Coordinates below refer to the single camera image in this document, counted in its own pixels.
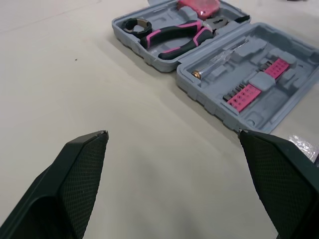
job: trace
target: pliers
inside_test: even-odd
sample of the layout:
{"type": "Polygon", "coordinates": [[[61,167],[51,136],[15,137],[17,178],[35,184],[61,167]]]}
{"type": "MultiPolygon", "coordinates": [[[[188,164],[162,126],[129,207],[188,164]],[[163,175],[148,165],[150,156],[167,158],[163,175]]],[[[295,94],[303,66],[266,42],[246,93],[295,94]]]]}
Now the pliers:
{"type": "Polygon", "coordinates": [[[207,21],[190,20],[182,25],[158,29],[146,37],[143,37],[140,43],[145,49],[148,49],[164,41],[193,36],[193,39],[185,45],[169,49],[159,54],[160,59],[171,60],[199,46],[205,40],[213,38],[215,31],[227,23],[228,21],[222,17],[215,17],[207,21]]]}

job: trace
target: molded tray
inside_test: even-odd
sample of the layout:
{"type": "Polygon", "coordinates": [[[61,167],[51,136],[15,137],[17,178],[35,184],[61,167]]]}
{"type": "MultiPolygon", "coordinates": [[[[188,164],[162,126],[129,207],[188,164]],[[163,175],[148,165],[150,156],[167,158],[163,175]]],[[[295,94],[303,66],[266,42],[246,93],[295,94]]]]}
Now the molded tray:
{"type": "Polygon", "coordinates": [[[186,44],[188,41],[191,40],[191,38],[178,38],[146,50],[140,45],[140,40],[131,34],[125,33],[121,29],[121,25],[125,20],[129,18],[143,18],[152,23],[153,31],[155,31],[166,26],[180,25],[188,20],[198,20],[199,18],[197,18],[197,14],[190,8],[189,10],[178,10],[177,2],[174,0],[160,2],[158,4],[154,3],[154,5],[150,7],[114,19],[112,21],[112,27],[115,36],[125,46],[131,48],[136,54],[144,58],[147,64],[154,66],[161,72],[171,72],[177,68],[177,66],[182,62],[184,58],[190,57],[192,53],[196,52],[204,45],[217,41],[224,35],[227,35],[228,33],[239,29],[245,24],[249,23],[250,20],[245,21],[241,24],[234,22],[234,20],[238,17],[242,17],[245,15],[247,14],[243,13],[240,9],[221,1],[220,10],[216,14],[216,16],[225,17],[230,22],[225,27],[218,29],[216,31],[216,36],[213,39],[206,40],[199,47],[188,51],[187,53],[176,57],[173,60],[162,60],[158,58],[158,55],[166,50],[186,44]]]}
{"type": "Polygon", "coordinates": [[[192,99],[231,130],[239,131],[241,128],[270,133],[318,79],[318,49],[269,25],[256,23],[246,24],[240,31],[199,49],[189,61],[178,66],[176,81],[192,99]],[[229,49],[233,50],[230,59],[216,65],[216,69],[203,79],[191,74],[212,64],[209,60],[229,49]],[[272,68],[265,72],[256,71],[267,61],[275,62],[279,58],[289,64],[288,69],[283,65],[284,73],[278,75],[272,68]],[[267,77],[258,78],[260,73],[267,72],[276,80],[271,82],[267,77]],[[261,93],[238,112],[223,100],[223,95],[240,83],[266,84],[259,86],[261,93]]]}

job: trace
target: black ring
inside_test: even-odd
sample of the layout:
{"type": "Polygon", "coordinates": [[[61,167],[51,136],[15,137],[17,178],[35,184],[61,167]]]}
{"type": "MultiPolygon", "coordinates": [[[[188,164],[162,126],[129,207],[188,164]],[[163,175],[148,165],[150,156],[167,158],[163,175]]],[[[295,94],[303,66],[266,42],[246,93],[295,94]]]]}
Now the black ring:
{"type": "Polygon", "coordinates": [[[130,18],[123,22],[122,29],[124,32],[136,36],[138,39],[141,39],[152,32],[152,24],[141,18],[130,18]],[[141,26],[144,28],[143,31],[133,31],[135,26],[141,26]]]}

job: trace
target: beige table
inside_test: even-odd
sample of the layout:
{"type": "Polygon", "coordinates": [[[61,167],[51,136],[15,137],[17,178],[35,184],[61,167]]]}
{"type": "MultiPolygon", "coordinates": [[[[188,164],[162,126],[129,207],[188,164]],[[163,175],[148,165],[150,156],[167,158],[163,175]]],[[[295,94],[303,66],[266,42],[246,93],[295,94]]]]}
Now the beige table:
{"type": "MultiPolygon", "coordinates": [[[[319,2],[230,0],[319,47],[319,2]]],[[[113,36],[146,0],[0,1],[0,223],[67,141],[110,140],[87,239],[272,239],[237,135],[113,36]]],[[[277,127],[318,141],[319,85],[277,127]]]]}

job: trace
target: tool kit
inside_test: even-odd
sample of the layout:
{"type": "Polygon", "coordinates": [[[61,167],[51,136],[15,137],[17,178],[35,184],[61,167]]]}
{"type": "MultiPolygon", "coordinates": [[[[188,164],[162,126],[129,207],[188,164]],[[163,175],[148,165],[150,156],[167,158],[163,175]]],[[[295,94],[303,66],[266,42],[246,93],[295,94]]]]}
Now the tool kit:
{"type": "Polygon", "coordinates": [[[270,133],[319,79],[319,50],[219,0],[153,0],[115,36],[236,132],[270,133]]]}

